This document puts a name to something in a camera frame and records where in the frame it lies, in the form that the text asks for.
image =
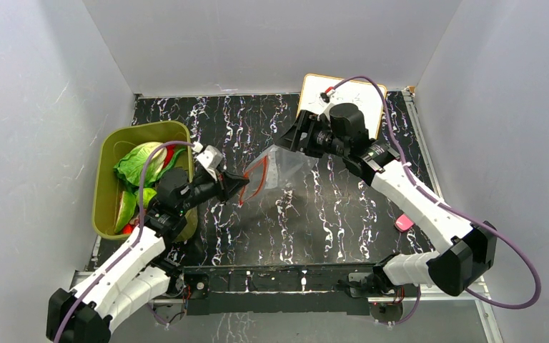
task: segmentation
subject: olive green basket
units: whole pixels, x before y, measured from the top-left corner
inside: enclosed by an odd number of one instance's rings
[[[114,174],[113,167],[128,154],[134,147],[148,141],[188,141],[190,133],[188,128],[178,121],[160,121],[158,123],[130,126],[116,130],[108,136],[102,144],[98,173],[96,175],[96,190],[94,192],[93,223],[96,232],[105,239],[126,239],[129,234],[116,234],[114,224],[117,220],[117,210],[121,192],[125,185]],[[178,159],[176,167],[187,171],[192,180],[194,165],[192,162],[192,150],[188,147],[186,158]],[[197,209],[191,209],[186,213],[188,224],[180,233],[177,241],[185,241],[192,237],[197,229]]]

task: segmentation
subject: black marble table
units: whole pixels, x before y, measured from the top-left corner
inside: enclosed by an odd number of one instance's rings
[[[177,120],[192,140],[222,151],[228,170],[242,170],[293,123],[299,94],[205,96],[139,99],[132,124]],[[390,92],[387,105],[394,131],[413,172],[431,185],[420,146],[401,92]],[[380,134],[387,139],[382,120]],[[238,198],[199,207],[192,239],[178,244],[169,259],[183,265],[272,265],[378,262],[395,252],[432,250],[419,228],[399,233],[402,213],[386,197],[351,175],[337,157],[324,156],[303,187],[281,192],[271,202]],[[120,242],[102,240],[97,265]]]

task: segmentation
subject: white board with wooden edge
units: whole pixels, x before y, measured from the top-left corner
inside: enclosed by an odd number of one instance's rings
[[[302,93],[300,93],[299,110],[307,110],[316,114],[323,113],[328,104],[321,99],[320,94],[341,80],[337,77],[307,74],[304,77]],[[386,87],[381,84],[378,86],[386,96]],[[365,116],[365,127],[369,131],[370,137],[377,138],[384,108],[382,100],[373,86],[362,81],[349,81],[343,84],[333,94],[331,103],[341,104],[343,102],[357,105]]]

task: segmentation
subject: pink eraser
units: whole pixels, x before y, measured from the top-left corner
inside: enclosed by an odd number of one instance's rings
[[[408,229],[411,229],[412,226],[413,222],[404,214],[395,222],[395,227],[401,232],[406,232]]]

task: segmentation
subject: cabbage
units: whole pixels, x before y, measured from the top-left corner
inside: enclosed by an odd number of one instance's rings
[[[134,195],[136,196],[136,203],[139,206],[140,205],[139,192],[136,191]],[[157,195],[157,191],[155,191],[154,189],[144,188],[144,191],[142,192],[142,202],[144,202],[144,206],[143,206],[144,209],[148,208],[148,203],[150,202],[150,199],[152,199],[152,197],[154,197],[155,195]]]
[[[136,212],[136,197],[131,192],[123,191],[119,201],[119,212],[117,222],[114,225],[114,232],[118,233],[132,219]]]
[[[114,172],[117,174],[117,177],[129,186],[139,187],[142,167],[144,166],[148,155],[150,155],[150,153],[159,145],[161,145],[161,143],[158,141],[151,141],[133,148],[119,161],[119,163],[114,165]],[[150,187],[156,180],[158,180],[158,176],[160,171],[163,169],[163,162],[165,161],[166,156],[167,150],[161,149],[161,151],[157,152],[152,157],[146,171],[146,179],[144,180],[145,187]]]

